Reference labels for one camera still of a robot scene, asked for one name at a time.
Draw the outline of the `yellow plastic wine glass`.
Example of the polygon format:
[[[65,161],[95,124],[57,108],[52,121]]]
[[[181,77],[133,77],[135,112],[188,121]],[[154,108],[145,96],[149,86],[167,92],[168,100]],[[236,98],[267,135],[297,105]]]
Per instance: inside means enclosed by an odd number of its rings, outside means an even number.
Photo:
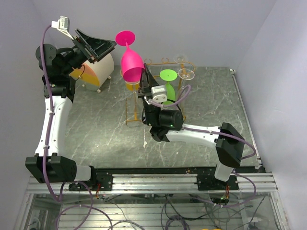
[[[139,89],[139,82],[125,82],[126,84],[126,88],[133,92],[133,91],[137,91]]]

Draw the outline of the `green plastic wine glass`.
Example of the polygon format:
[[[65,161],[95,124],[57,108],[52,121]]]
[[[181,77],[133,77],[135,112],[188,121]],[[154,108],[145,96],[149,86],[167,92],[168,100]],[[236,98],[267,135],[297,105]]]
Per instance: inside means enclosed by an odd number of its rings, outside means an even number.
[[[176,93],[173,86],[171,85],[171,82],[176,80],[177,73],[172,69],[165,69],[160,72],[160,78],[166,81],[165,86],[166,86],[167,101],[163,102],[163,105],[172,104],[173,103],[172,101],[176,100]]]

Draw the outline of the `clear tall wine glass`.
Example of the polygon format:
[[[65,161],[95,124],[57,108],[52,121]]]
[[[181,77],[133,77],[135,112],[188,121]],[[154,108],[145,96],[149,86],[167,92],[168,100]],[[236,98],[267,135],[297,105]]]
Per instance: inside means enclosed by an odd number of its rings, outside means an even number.
[[[128,124],[132,125],[141,121],[142,101],[138,98],[139,83],[131,85],[131,97],[129,98],[129,117]]]

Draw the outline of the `pink plastic wine glass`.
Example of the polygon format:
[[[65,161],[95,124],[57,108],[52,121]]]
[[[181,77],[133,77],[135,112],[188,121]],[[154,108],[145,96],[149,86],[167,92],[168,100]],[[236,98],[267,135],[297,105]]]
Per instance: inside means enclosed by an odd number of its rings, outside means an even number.
[[[120,61],[122,77],[125,82],[139,82],[142,70],[145,69],[142,57],[138,52],[130,48],[135,41],[135,34],[132,31],[124,30],[116,35],[116,43],[126,48]]]

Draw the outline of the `clear small wine glass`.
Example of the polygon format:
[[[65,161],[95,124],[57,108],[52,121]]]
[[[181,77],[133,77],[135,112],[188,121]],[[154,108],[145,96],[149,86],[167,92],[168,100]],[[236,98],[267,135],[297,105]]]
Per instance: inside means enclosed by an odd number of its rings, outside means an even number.
[[[186,84],[189,83],[189,81],[195,77],[195,73],[190,69],[183,68],[179,70],[178,76],[179,76],[179,85],[177,92],[178,94],[180,94],[183,88],[186,86]]]

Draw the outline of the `clear wide wine glass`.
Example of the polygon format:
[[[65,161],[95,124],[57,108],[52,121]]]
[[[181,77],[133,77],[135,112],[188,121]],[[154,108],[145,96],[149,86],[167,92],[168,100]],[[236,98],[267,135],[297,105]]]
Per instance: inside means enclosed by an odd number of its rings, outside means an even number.
[[[179,69],[183,69],[184,65],[188,62],[188,57],[185,54],[177,54],[173,58],[174,62],[178,64]]]

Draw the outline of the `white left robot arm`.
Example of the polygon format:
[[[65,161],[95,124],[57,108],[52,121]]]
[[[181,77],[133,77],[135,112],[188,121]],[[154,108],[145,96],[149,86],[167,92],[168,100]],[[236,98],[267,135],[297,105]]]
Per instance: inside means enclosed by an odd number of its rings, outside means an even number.
[[[80,166],[64,157],[65,128],[75,95],[75,80],[70,74],[86,61],[95,63],[114,50],[116,42],[86,35],[76,29],[73,47],[55,48],[44,41],[35,56],[43,70],[45,118],[41,138],[25,166],[39,183],[81,181],[86,190],[97,187],[98,178],[91,166]]]

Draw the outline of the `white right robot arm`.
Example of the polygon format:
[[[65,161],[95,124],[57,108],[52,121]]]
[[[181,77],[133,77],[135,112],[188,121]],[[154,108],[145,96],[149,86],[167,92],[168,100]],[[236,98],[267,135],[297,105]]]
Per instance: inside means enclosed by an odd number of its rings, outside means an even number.
[[[218,163],[212,186],[218,190],[228,185],[228,180],[243,159],[245,140],[230,123],[220,126],[195,126],[184,123],[179,104],[191,91],[191,86],[183,88],[179,99],[168,99],[165,85],[160,85],[144,65],[138,89],[138,98],[142,100],[141,121],[149,126],[152,138],[157,142],[186,142],[202,145],[216,150]]]

